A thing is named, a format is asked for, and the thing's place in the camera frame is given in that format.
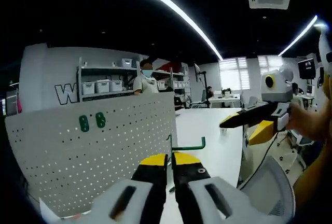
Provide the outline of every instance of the white pegboard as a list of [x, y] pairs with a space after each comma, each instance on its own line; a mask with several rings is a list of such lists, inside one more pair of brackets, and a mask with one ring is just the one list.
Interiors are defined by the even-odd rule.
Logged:
[[[174, 93], [117, 97], [7, 117], [13, 153], [29, 183], [58, 216], [88, 211], [116, 181], [131, 178], [142, 159], [177, 146]], [[104, 128], [95, 114], [102, 112]], [[86, 115], [90, 130], [82, 132]]]

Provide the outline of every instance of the plastic bin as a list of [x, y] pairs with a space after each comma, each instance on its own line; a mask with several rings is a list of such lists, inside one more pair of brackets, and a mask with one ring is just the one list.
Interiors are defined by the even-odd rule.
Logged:
[[122, 91], [122, 80], [111, 80], [109, 82], [109, 91], [110, 92]]
[[158, 81], [158, 87], [159, 89], [165, 89], [165, 81], [164, 80]]
[[97, 80], [95, 82], [95, 92], [96, 93], [106, 93], [109, 92], [109, 82], [110, 80]]
[[82, 94], [94, 94], [94, 81], [82, 83]]
[[132, 60], [133, 60], [133, 59], [125, 59], [125, 58], [122, 58], [121, 60], [118, 60], [118, 62], [117, 62], [117, 66], [118, 66], [118, 67], [131, 68], [131, 67], [132, 67]]

